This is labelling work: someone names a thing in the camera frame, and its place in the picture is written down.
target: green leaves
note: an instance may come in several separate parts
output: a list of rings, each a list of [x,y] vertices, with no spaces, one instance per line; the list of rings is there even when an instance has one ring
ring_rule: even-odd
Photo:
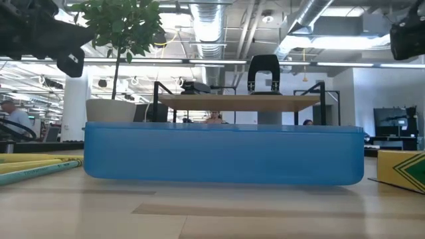
[[[112,48],[108,50],[108,53],[106,54],[106,58],[109,58],[112,54]]]
[[[130,52],[127,52],[127,62],[131,63],[132,60],[133,60],[133,55]]]
[[[106,45],[106,44],[108,44],[110,42],[110,40],[109,39],[107,39],[106,37],[103,37],[103,36],[99,36],[97,39],[96,39],[96,46],[104,46],[104,45]]]
[[[154,45],[153,35],[161,30],[159,2],[152,0],[85,0],[70,7],[87,20],[88,27],[96,32],[92,46],[108,46],[107,57],[113,49],[126,54],[130,63],[134,56],[145,56]]]
[[[131,6],[137,7],[137,0],[131,0]]]
[[[120,33],[120,32],[123,31],[123,29],[124,29],[124,22],[123,21],[117,20],[117,21],[114,21],[112,23],[112,32],[113,33]]]

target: blue plastic container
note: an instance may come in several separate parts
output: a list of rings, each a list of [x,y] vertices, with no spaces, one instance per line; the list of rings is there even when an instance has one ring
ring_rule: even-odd
[[[86,125],[84,169],[102,179],[352,185],[359,127],[199,123]]]

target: wooden table surface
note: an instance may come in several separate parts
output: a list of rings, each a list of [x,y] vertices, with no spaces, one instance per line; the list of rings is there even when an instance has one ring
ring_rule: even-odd
[[[174,110],[216,110],[240,112],[302,111],[320,101],[319,96],[262,95],[160,95],[159,101]]]
[[[79,154],[81,151],[69,152]],[[82,168],[0,188],[4,239],[423,239],[425,196],[348,187],[93,179]]]

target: black metal frame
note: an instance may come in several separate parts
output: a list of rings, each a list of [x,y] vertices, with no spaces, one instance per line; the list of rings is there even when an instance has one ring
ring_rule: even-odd
[[[294,90],[294,95],[298,92],[305,92],[305,90]],[[312,90],[310,93],[320,94],[319,90]],[[339,90],[325,90],[325,93],[336,93],[337,103],[338,103],[338,125],[341,126],[341,93]]]
[[[159,98],[159,87],[168,92],[169,94],[173,94],[167,87],[165,87],[162,83],[155,81],[153,83],[153,106],[152,106],[152,122],[156,122],[158,120],[158,98]],[[177,110],[173,109],[173,123],[176,122],[177,119]]]
[[[325,82],[319,82],[312,86],[308,90],[294,90],[294,95],[297,94],[297,92],[302,91],[303,93],[300,96],[304,96],[308,93],[319,93],[320,94],[320,118],[321,118],[321,124],[326,125],[326,90],[325,90]],[[294,112],[294,125],[299,124],[299,114],[298,111]]]
[[[165,87],[162,83],[155,81],[153,84],[153,117],[152,122],[157,121],[158,117],[158,101],[159,101],[159,87],[168,92],[169,94],[173,94],[167,87]],[[220,89],[233,89],[234,95],[236,95],[236,87],[234,86],[211,86],[211,90],[220,90]],[[173,123],[176,122],[177,119],[177,110],[173,109]],[[236,112],[234,112],[234,123],[236,123]]]

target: blue plastic lid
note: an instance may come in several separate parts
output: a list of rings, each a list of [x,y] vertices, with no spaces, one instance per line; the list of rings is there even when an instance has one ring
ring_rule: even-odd
[[[143,130],[190,130],[190,131],[261,131],[261,132],[303,132],[303,133],[364,133],[355,126],[321,125],[254,125],[254,124],[214,124],[214,123],[104,123],[87,122],[86,131],[96,128],[143,129]]]

